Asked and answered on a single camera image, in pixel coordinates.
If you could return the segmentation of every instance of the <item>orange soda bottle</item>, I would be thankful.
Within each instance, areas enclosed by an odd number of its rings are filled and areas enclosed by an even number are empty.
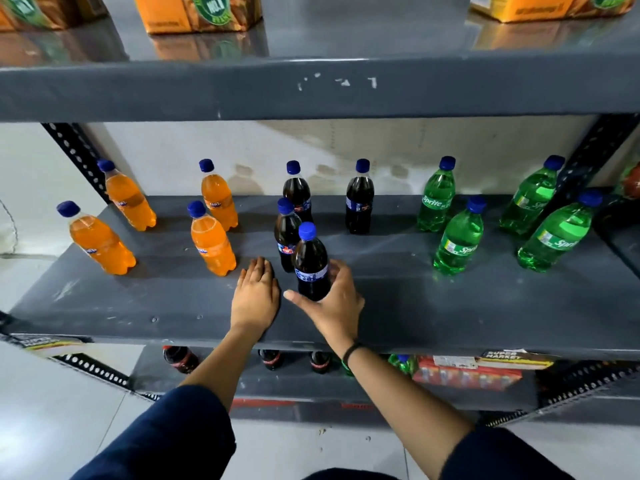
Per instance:
[[[136,265],[136,258],[120,240],[118,234],[97,217],[80,212],[75,202],[59,204],[58,213],[69,219],[71,239],[85,253],[100,263],[109,274],[126,274]]]
[[[140,231],[155,226],[156,213],[151,210],[136,183],[116,170],[112,161],[98,160],[98,167],[104,172],[107,195],[129,220],[129,224]]]
[[[207,209],[199,200],[194,200],[187,208],[193,217],[191,238],[209,270],[219,276],[233,271],[236,268],[236,255],[222,224],[207,214]]]
[[[238,213],[227,182],[213,171],[213,162],[208,158],[200,160],[200,169],[207,174],[202,179],[202,196],[211,215],[222,224],[225,231],[236,227]]]

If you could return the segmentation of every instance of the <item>sleeve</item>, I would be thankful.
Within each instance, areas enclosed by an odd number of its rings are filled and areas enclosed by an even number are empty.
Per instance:
[[[202,386],[180,386],[141,414],[71,480],[133,480],[167,474],[219,479],[236,451],[229,415]]]
[[[479,427],[460,441],[440,480],[573,480],[503,428]]]

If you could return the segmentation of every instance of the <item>gray metal shelf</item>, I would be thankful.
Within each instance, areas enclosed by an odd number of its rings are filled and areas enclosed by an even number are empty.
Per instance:
[[[279,264],[276,199],[235,197],[241,225],[229,239],[238,266],[224,278],[208,272],[194,249],[186,211],[192,197],[151,197],[158,224],[147,232],[133,230],[110,205],[100,218],[138,265],[111,276],[72,245],[11,310],[6,331],[213,347],[228,331],[237,277],[252,257],[275,263],[283,289],[296,286]],[[320,238],[331,257],[352,267],[367,300],[360,339],[380,353],[471,356],[523,348],[576,359],[640,358],[636,276],[594,232],[548,273],[521,268],[517,242],[497,229],[508,199],[489,196],[471,265],[445,277],[431,266],[440,236],[415,229],[420,196],[377,196],[364,236],[347,233],[344,197],[313,197]],[[328,350],[309,318],[286,300],[258,346]]]
[[[204,359],[211,349],[194,347]],[[133,389],[140,393],[162,394],[178,386],[185,378],[167,364],[159,346],[146,346],[131,375]],[[535,375],[525,373],[523,379],[506,391],[459,389],[426,386],[429,391],[460,410],[467,411],[533,411],[538,407]],[[349,377],[337,359],[325,374],[311,371],[309,355],[286,353],[283,366],[269,371],[257,353],[251,355],[236,390],[238,399],[283,399],[302,402],[339,401],[369,404],[371,401],[356,379]]]
[[[246,36],[151,38],[133,0],[105,2],[113,23],[0,34],[0,121],[640,111],[638,8],[500,25],[469,0],[263,0]]]

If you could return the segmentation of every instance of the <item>bottle cap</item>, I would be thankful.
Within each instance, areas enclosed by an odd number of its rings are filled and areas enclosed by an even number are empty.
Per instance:
[[[204,172],[204,173],[209,173],[210,171],[213,171],[213,162],[208,159],[205,158],[204,160],[200,160],[200,169]]]
[[[297,175],[300,173],[300,163],[297,160],[291,160],[287,162],[287,173],[290,175]]]
[[[283,216],[286,216],[287,214],[293,212],[293,204],[288,198],[283,197],[281,199],[278,199],[278,212]]]
[[[456,167],[456,159],[453,157],[442,157],[440,159],[441,170],[453,170]]]
[[[580,192],[578,202],[587,207],[597,207],[602,203],[602,194],[596,189],[587,189]]]
[[[367,160],[366,158],[361,158],[360,160],[356,161],[356,171],[358,173],[368,172],[370,166],[371,164],[369,163],[369,160]]]
[[[98,168],[101,171],[107,173],[108,171],[114,170],[116,168],[116,165],[114,165],[111,160],[100,159],[98,160]]]
[[[298,228],[298,235],[303,241],[311,241],[316,238],[316,226],[313,222],[303,222]]]
[[[59,203],[56,209],[62,217],[73,217],[80,212],[80,207],[78,207],[76,202],[72,200],[66,200]]]
[[[467,201],[469,212],[473,212],[474,214],[482,214],[485,207],[486,201],[482,195],[474,195],[473,197],[469,197]]]
[[[564,165],[564,157],[561,157],[560,155],[551,155],[547,160],[545,160],[544,167],[549,170],[558,171],[562,168],[562,165]]]
[[[188,204],[187,209],[189,209],[189,215],[194,219],[202,217],[207,213],[207,209],[204,207],[204,204],[201,200],[194,200],[193,202]]]

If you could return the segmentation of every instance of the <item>green label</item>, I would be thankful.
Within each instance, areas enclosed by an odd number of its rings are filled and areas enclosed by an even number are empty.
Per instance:
[[[622,5],[622,3],[624,3],[625,1],[627,0],[591,0],[596,8],[600,8],[603,10],[615,8],[616,6]]]
[[[231,21],[229,0],[193,0],[199,14],[212,25],[226,25]]]
[[[35,0],[6,0],[11,12],[23,22],[45,27],[46,19]]]
[[[448,250],[451,254],[455,254],[456,256],[471,256],[471,254],[478,247],[475,246],[459,246],[455,242],[452,242],[447,237],[447,234],[442,234],[442,241],[440,242],[440,246],[446,250]]]
[[[550,247],[551,249],[555,249],[556,251],[568,251],[579,242],[579,240],[574,242],[565,241],[562,237],[553,235],[544,229],[542,229],[536,237],[540,242],[542,242],[542,244]]]
[[[524,195],[518,190],[516,195],[513,196],[513,203],[519,208],[525,210],[542,210],[548,204],[548,200],[544,201],[531,201],[524,197]]]
[[[422,196],[422,203],[425,207],[435,210],[446,210],[451,206],[452,199],[448,200],[439,200],[437,198],[427,197],[427,195]]]

